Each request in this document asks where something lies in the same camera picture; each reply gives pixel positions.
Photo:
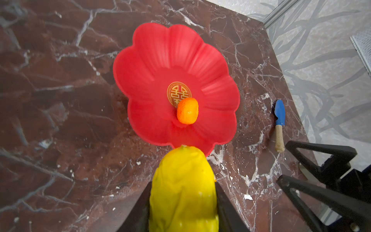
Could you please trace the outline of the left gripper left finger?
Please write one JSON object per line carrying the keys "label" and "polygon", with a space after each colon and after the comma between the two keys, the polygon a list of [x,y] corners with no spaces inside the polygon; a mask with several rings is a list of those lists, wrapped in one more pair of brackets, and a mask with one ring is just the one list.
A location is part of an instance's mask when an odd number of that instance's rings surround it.
{"label": "left gripper left finger", "polygon": [[151,188],[149,182],[117,232],[149,232]]}

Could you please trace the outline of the small fake orange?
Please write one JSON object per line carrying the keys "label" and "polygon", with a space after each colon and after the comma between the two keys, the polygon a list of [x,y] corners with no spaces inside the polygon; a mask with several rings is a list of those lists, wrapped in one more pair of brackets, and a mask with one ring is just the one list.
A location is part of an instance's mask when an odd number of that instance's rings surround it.
{"label": "small fake orange", "polygon": [[180,123],[194,124],[199,116],[199,103],[195,98],[185,98],[177,106],[177,119]]}

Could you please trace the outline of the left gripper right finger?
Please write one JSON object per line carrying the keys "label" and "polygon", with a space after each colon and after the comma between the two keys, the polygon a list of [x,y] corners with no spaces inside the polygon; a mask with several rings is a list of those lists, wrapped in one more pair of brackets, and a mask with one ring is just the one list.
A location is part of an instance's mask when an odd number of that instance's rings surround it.
{"label": "left gripper right finger", "polygon": [[217,213],[219,232],[250,232],[221,185],[216,182]]}

